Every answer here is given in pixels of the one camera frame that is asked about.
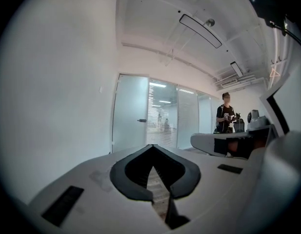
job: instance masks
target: ceiling light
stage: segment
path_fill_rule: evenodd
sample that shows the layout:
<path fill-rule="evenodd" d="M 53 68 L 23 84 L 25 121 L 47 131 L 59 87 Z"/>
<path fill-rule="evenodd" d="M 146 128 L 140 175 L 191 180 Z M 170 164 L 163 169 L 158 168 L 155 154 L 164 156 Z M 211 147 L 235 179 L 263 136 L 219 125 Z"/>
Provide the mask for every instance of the ceiling light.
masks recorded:
<path fill-rule="evenodd" d="M 197 34 L 201 35 L 204 39 L 206 39 L 209 43 L 211 43 L 215 48 L 219 48 L 222 46 L 221 42 L 210 32 L 208 31 L 203 25 L 198 23 L 196 20 L 192 19 L 191 17 L 187 16 L 186 14 L 182 15 L 180 19 L 180 23 L 184 24 L 188 28 L 192 29 L 195 31 Z M 214 25 L 214 20 L 209 19 L 204 23 L 207 24 L 208 26 Z"/>
<path fill-rule="evenodd" d="M 187 91 L 187 90 L 184 90 L 184 89 L 180 89 L 180 91 L 182 91 L 182 92 L 186 92 L 186 93 L 189 93 L 189 94 L 193 94 L 193 93 L 194 93 L 194 92 Z"/>
<path fill-rule="evenodd" d="M 238 67 L 238 65 L 237 65 L 236 62 L 232 62 L 230 65 L 232 66 L 232 68 L 235 70 L 235 72 L 237 73 L 237 75 L 238 75 L 239 77 L 242 77 L 242 76 L 243 76 L 243 74 L 242 74 L 242 72 L 241 72 L 241 70 L 240 70 L 240 68 Z"/>
<path fill-rule="evenodd" d="M 153 86 L 161 87 L 161 88 L 165 88 L 165 87 L 166 87 L 166 85 L 157 84 L 157 83 L 152 83 L 152 82 L 150 82 L 149 85 L 153 85 Z"/>

